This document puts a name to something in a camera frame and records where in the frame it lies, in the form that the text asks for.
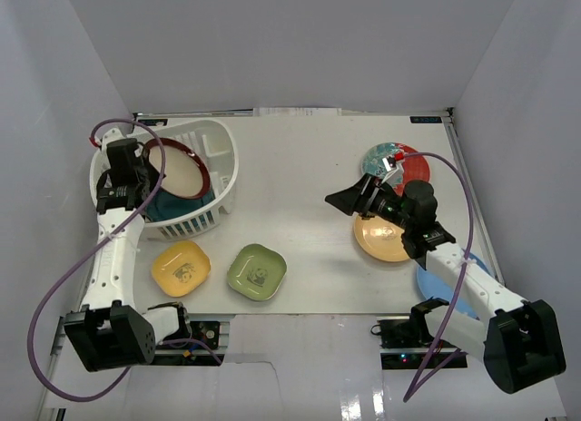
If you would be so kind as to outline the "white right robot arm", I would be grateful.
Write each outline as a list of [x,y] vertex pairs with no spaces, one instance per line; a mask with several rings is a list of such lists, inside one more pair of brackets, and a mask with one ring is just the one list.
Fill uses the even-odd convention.
[[437,221],[438,202],[426,181],[408,182],[397,194],[369,174],[326,196],[347,214],[380,217],[403,229],[406,253],[469,303],[476,316],[451,301],[428,299],[410,312],[411,339],[428,348],[441,338],[481,361],[503,392],[514,394],[566,370],[556,313],[544,300],[529,301],[490,277]]

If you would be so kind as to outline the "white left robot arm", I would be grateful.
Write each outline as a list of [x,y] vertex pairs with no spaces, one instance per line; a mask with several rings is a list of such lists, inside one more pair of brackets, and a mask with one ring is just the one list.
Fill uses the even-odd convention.
[[103,242],[94,256],[88,289],[77,312],[64,319],[64,331],[89,372],[149,365],[165,340],[186,345],[192,325],[179,302],[135,308],[133,276],[145,220],[140,206],[150,191],[149,172],[134,138],[109,142],[109,168],[96,186],[96,212]]

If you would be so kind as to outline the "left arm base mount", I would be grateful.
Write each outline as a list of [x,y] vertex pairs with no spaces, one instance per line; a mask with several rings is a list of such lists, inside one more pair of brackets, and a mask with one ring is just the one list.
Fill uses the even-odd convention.
[[158,367],[219,367],[228,346],[228,326],[216,320],[190,321],[155,349]]

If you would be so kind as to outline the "teal scalloped plate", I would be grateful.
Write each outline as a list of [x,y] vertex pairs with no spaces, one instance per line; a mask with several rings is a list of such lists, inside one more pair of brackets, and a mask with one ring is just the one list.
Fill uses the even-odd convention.
[[160,190],[145,209],[145,214],[150,222],[171,220],[195,212],[213,200],[213,190],[199,199],[184,199]]

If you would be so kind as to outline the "red and teal floral plate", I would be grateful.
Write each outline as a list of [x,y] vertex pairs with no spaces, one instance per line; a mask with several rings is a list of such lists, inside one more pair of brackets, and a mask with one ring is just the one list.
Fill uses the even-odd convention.
[[[370,148],[362,158],[360,170],[362,174],[368,173],[383,178],[386,174],[383,158],[394,156],[397,152],[416,153],[417,151],[400,142],[384,142]],[[398,195],[404,191],[409,181],[430,181],[430,168],[424,157],[414,156],[406,158],[403,163],[403,174],[394,180],[393,188]]]

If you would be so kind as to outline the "dark red rimmed plate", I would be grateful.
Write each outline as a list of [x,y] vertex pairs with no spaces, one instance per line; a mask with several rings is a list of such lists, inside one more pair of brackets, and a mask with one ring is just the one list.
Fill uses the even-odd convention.
[[211,180],[202,159],[181,142],[169,138],[160,138],[160,141],[162,145],[151,139],[144,148],[149,164],[158,174],[162,172],[162,150],[164,150],[162,189],[186,200],[196,200],[205,196],[210,191]]

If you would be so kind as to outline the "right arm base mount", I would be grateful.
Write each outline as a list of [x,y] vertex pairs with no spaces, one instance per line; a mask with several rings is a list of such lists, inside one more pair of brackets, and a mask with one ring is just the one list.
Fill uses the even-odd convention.
[[[408,316],[379,319],[369,333],[379,339],[380,360],[383,371],[411,371],[417,369],[427,354],[430,342],[415,339]],[[438,343],[435,353],[427,363],[426,370],[441,365],[456,348],[447,341]],[[468,367],[466,355],[452,359],[443,368],[462,369]]]

